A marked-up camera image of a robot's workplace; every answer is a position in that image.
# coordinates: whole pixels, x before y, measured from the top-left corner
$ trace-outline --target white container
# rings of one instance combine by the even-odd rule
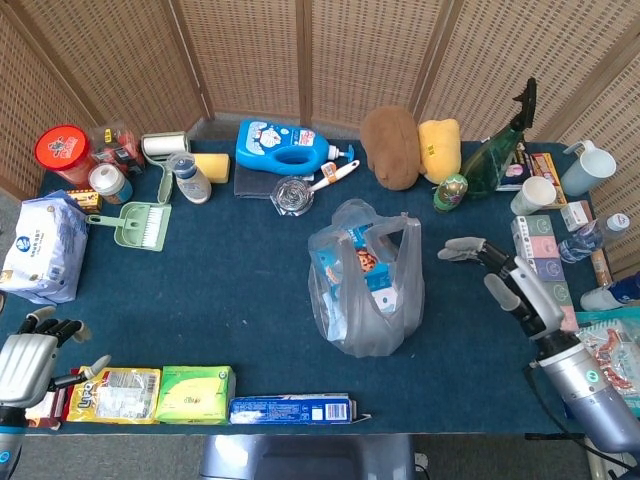
[[[98,165],[89,174],[89,184],[104,199],[115,205],[129,201],[133,194],[131,183],[119,168],[105,163]]]
[[[204,203],[211,197],[211,182],[196,166],[196,159],[188,152],[169,155],[167,165],[176,174],[178,188],[190,202]]]
[[[564,193],[571,196],[587,193],[616,172],[616,161],[611,154],[596,148],[590,140],[571,145],[562,153],[572,153],[581,145],[584,152],[560,179]]]
[[[511,211],[516,215],[531,215],[556,199],[556,187],[544,177],[527,178],[522,189],[511,201]]]

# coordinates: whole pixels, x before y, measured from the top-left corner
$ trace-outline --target blue bottle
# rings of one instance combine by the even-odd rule
[[[279,175],[309,175],[339,157],[353,160],[353,147],[341,152],[313,130],[262,120],[244,120],[236,142],[236,162]]]
[[[611,215],[606,220],[593,220],[558,245],[560,258],[567,263],[587,258],[602,248],[605,241],[624,235],[629,224],[629,217],[622,213]]]

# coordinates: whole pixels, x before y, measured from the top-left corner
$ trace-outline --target white mug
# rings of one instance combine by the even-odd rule
[[[616,172],[615,159],[609,152],[596,148],[591,140],[575,143],[562,153],[573,153],[580,145],[584,152],[560,179],[564,193],[574,197],[587,193]]]
[[[531,215],[542,207],[551,205],[556,199],[556,187],[544,177],[530,177],[522,189],[511,200],[511,211],[515,215]]]

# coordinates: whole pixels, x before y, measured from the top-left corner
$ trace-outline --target tissue package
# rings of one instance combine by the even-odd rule
[[[164,367],[156,419],[163,423],[227,423],[235,385],[231,367]]]

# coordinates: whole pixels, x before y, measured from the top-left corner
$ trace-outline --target white bottle cap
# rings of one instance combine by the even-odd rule
[[[329,155],[327,155],[327,160],[335,160],[340,156],[340,150],[335,145],[329,145]]]
[[[103,163],[91,170],[89,184],[100,195],[109,196],[118,193],[124,186],[123,173],[109,163]]]
[[[626,230],[631,225],[629,217],[624,213],[616,213],[607,218],[607,227],[614,232]]]

